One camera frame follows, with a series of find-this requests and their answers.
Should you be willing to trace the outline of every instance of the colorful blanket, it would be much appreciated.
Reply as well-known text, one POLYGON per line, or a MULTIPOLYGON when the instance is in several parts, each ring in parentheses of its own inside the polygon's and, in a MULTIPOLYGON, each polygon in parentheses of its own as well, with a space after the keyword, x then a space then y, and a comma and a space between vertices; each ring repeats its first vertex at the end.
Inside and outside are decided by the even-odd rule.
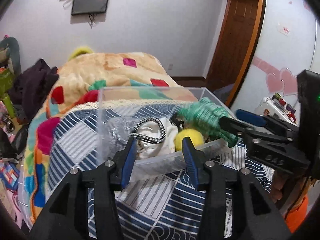
MULTIPOLYGON (((47 181, 49 152, 44 145, 50 143, 59 117, 78 104, 96 100, 97 91, 103 86, 167 86, 179 87, 152 55, 142 52, 107 54, 92 53, 78 56, 58 70, 59 79, 52 87, 43 107, 29 126, 24 159, 25 190, 29 195, 30 219, 34 223, 45 204, 44 185, 47 181)), ((175 99, 194 101, 194 96, 181 88, 166 90, 157 95, 139 88, 105 93, 106 99, 175 99)))

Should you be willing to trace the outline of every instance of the black and white braided cord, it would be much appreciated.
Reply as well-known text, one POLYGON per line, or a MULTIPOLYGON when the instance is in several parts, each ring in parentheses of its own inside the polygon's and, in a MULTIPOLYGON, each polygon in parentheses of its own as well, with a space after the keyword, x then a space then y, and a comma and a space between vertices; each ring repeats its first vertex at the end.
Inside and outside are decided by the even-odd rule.
POLYGON ((161 121, 158 118, 145 117, 135 125, 135 127, 133 128, 130 136, 135 137, 137 140, 140 140, 140 141, 143 141, 143 142, 147 142, 147 143, 151 143, 151 144, 159 144, 159 143, 163 143, 164 142, 166 134, 165 134, 164 126, 163 126, 163 124, 161 123, 161 121), (141 133, 137 133, 137 131, 140 128, 140 126, 143 125, 146 122, 155 122, 159 126, 160 138, 153 138, 153 137, 149 137, 147 135, 141 134, 141 133))

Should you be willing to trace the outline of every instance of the pink heart decal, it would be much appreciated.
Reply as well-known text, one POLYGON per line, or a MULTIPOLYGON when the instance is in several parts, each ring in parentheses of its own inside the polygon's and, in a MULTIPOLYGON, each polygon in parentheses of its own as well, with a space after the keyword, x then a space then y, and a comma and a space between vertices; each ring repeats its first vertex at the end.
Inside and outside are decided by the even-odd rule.
POLYGON ((293 76, 288 68, 280 71, 280 78, 284 82, 283 95, 296 95, 298 93, 297 77, 293 76))
POLYGON ((284 84, 280 80, 278 75, 274 73, 269 73, 266 76, 266 83, 269 90, 269 93, 275 93, 283 90, 284 84))

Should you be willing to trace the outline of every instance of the brown wooden door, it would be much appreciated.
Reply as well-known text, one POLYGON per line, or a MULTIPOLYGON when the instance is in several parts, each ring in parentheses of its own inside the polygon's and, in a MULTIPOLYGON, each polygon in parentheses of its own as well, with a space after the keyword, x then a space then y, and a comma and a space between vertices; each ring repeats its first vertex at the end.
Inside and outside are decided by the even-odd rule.
POLYGON ((214 91, 236 82, 247 54, 258 0, 228 0, 218 44, 206 78, 206 87, 214 91))

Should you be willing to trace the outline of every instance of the metal screw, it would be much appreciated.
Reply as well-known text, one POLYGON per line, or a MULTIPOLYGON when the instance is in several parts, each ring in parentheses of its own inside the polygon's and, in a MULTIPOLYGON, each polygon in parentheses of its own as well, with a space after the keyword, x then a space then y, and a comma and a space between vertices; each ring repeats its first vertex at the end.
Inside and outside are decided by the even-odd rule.
POLYGON ((75 175, 75 174, 78 173, 78 171, 79 171, 78 168, 72 168, 72 169, 70 170, 70 173, 71 173, 72 175, 75 175))
POLYGON ((107 167, 112 167, 114 164, 115 164, 115 163, 114 163, 113 161, 111 161, 111 160, 106 161, 106 162, 104 163, 104 165, 106 165, 107 167))
POLYGON ((205 165, 211 168, 214 166, 214 161, 208 160, 205 162, 205 165))
POLYGON ((244 174, 244 175, 248 175, 250 173, 250 170, 248 168, 242 168, 241 169, 241 172, 244 174))

